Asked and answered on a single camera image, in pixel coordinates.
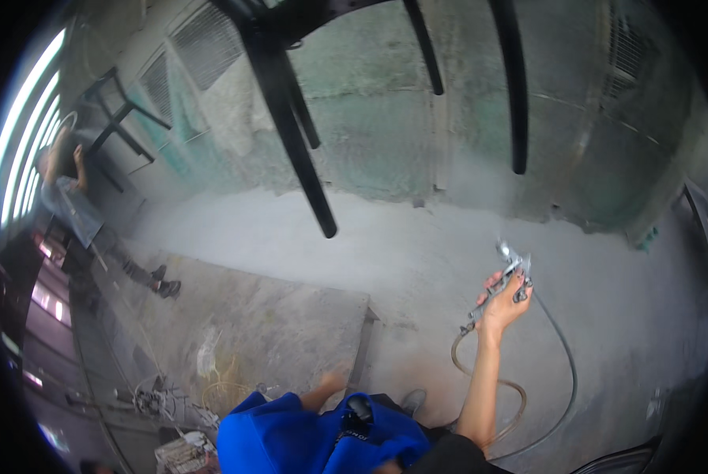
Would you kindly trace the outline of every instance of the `ventilation grille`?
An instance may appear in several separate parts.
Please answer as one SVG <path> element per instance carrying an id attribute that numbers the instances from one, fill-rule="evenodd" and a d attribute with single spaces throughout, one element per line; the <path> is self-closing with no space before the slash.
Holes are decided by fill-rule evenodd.
<path id="1" fill-rule="evenodd" d="M 161 52 L 151 63 L 149 69 L 143 73 L 141 83 L 151 101 L 159 109 L 162 118 L 172 124 L 172 109 L 169 107 L 169 86 L 167 83 L 167 59 L 164 52 Z"/>
<path id="2" fill-rule="evenodd" d="M 618 99 L 636 86 L 645 49 L 643 38 L 624 17 L 616 14 L 614 4 L 610 4 L 610 68 L 602 87 L 603 104 Z"/>
<path id="3" fill-rule="evenodd" d="M 179 57 L 200 90 L 207 90 L 243 53 L 232 21 L 207 3 L 171 36 Z"/>

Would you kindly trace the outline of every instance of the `shoe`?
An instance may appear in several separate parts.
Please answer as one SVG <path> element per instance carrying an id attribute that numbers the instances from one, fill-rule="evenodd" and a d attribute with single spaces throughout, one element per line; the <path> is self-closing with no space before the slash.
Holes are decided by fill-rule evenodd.
<path id="1" fill-rule="evenodd" d="M 164 273 L 167 271 L 166 265 L 159 265 L 159 268 L 151 272 L 151 277 L 156 281 L 162 281 L 164 279 Z"/>
<path id="2" fill-rule="evenodd" d="M 178 280 L 162 281 L 159 285 L 157 293 L 162 298 L 176 297 L 180 291 L 180 282 Z"/>
<path id="3" fill-rule="evenodd" d="M 406 397 L 402 399 L 402 403 L 399 405 L 401 409 L 404 410 L 409 418 L 414 417 L 415 412 L 420 409 L 423 403 L 425 403 L 425 397 L 427 392 L 421 388 L 413 390 L 406 394 Z"/>

